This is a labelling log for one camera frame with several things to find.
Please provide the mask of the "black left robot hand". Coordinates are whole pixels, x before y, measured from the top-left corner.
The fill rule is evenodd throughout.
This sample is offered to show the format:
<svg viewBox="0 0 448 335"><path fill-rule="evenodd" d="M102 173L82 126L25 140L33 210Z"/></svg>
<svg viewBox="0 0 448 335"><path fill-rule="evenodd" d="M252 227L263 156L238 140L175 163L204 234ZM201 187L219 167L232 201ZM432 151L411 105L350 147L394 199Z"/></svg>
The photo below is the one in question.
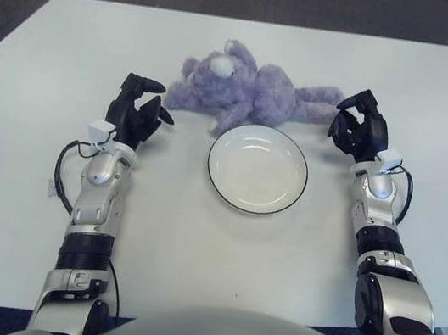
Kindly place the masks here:
<svg viewBox="0 0 448 335"><path fill-rule="evenodd" d="M154 93L155 96L137 109L135 101L145 92ZM175 125L162 105L160 94L164 92L166 89L159 82L129 73L105 117L115 126L114 140L136 151L140 143L146 142L163 122Z"/></svg>

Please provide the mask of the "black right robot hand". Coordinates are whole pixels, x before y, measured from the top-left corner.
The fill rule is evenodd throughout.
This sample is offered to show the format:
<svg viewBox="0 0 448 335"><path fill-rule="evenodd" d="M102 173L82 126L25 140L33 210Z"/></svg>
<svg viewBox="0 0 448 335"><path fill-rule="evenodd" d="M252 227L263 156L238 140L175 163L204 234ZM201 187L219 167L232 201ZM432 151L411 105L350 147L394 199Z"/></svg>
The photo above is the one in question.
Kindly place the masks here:
<svg viewBox="0 0 448 335"><path fill-rule="evenodd" d="M358 92L337 105L327 136L356 163L373 161L388 147L388 128L371 90Z"/></svg>

